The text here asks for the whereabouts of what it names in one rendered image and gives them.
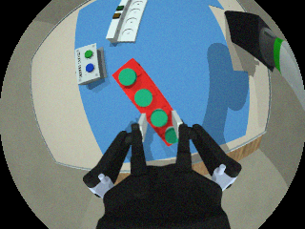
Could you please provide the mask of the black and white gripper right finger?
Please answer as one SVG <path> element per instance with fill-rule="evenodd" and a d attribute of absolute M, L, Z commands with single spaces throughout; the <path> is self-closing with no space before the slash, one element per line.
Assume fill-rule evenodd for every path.
<path fill-rule="evenodd" d="M 212 181 L 219 184 L 222 191 L 230 188 L 240 173 L 242 166 L 227 156 L 201 125 L 194 124 L 192 127 L 188 127 L 181 120 L 176 110 L 172 111 L 173 127 L 178 139 L 173 176 L 173 193 L 178 197 L 185 197 L 193 186 L 192 155 L 189 139 L 192 140 L 194 147 L 202 158 L 212 177 Z"/>

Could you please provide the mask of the red tube rack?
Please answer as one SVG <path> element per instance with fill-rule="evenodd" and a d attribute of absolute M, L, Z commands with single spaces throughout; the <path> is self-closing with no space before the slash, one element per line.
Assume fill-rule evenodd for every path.
<path fill-rule="evenodd" d="M 137 74 L 136 82 L 125 86 L 120 83 L 118 76 L 120 72 L 124 69 L 132 69 Z M 166 143 L 166 145 L 169 147 L 172 144 L 167 143 L 165 140 L 165 131 L 168 127 L 171 127 L 172 124 L 172 111 L 173 108 L 167 101 L 167 99 L 164 97 L 164 95 L 159 91 L 159 89 L 156 87 L 153 81 L 151 81 L 151 78 L 148 76 L 148 74 L 145 72 L 145 70 L 141 67 L 141 65 L 137 61 L 135 61 L 133 58 L 129 60 L 126 64 L 124 64 L 120 69 L 118 69 L 112 77 L 116 80 L 116 82 L 119 84 L 119 86 L 122 88 L 122 90 L 125 92 L 125 94 L 128 96 L 128 98 L 132 101 L 134 106 L 138 109 L 138 111 L 141 114 L 146 113 L 147 121 L 150 123 L 150 125 L 153 127 L 153 129 L 157 132 L 157 134 L 161 137 L 161 139 Z M 154 85 L 155 86 L 154 86 Z M 152 93 L 152 103 L 147 107 L 140 107 L 135 103 L 134 95 L 137 91 L 141 89 L 148 89 Z M 158 90 L 157 90 L 158 89 Z M 152 112 L 155 109 L 162 109 L 166 112 L 168 115 L 168 121 L 167 124 L 162 127 L 155 127 L 151 122 L 151 115 Z"/>

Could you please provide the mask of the blue flat mat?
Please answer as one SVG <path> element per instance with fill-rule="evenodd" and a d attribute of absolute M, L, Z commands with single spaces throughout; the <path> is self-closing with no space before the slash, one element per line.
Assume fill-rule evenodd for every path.
<path fill-rule="evenodd" d="M 121 0 L 96 0 L 78 12 L 75 49 L 103 47 L 107 77 L 78 85 L 95 140 L 104 155 L 142 115 L 112 77 L 134 58 L 188 127 L 201 125 L 218 145 L 246 135 L 248 72 L 234 71 L 210 6 L 218 0 L 148 0 L 135 42 L 106 39 Z M 224 10 L 224 9 L 223 9 Z"/>

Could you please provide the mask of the green round cap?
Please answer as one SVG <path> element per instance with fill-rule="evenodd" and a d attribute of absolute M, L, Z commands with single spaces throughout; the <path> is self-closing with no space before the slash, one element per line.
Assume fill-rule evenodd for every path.
<path fill-rule="evenodd" d="M 152 112 L 151 122 L 156 127 L 164 126 L 168 121 L 168 116 L 164 110 L 157 109 Z"/>
<path fill-rule="evenodd" d="M 147 89 L 141 89 L 136 92 L 134 96 L 135 103 L 141 107 L 146 107 L 151 104 L 153 95 L 151 91 Z"/>
<path fill-rule="evenodd" d="M 129 86 L 136 81 L 137 74 L 134 70 L 127 68 L 120 72 L 118 78 L 121 84 Z"/>
<path fill-rule="evenodd" d="M 165 132 L 165 139 L 170 144 L 177 143 L 178 139 L 177 139 L 174 128 L 170 128 Z"/>

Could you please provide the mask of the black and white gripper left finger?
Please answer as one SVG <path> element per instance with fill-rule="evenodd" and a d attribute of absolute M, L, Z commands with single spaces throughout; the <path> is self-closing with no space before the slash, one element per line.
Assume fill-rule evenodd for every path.
<path fill-rule="evenodd" d="M 83 181 L 97 197 L 103 198 L 105 193 L 114 186 L 131 145 L 132 193 L 136 198 L 150 196 L 152 190 L 142 143 L 145 140 L 147 126 L 146 113 L 144 113 L 140 116 L 138 123 L 131 125 L 130 133 L 127 131 L 118 133 L 97 165 L 83 176 Z"/>

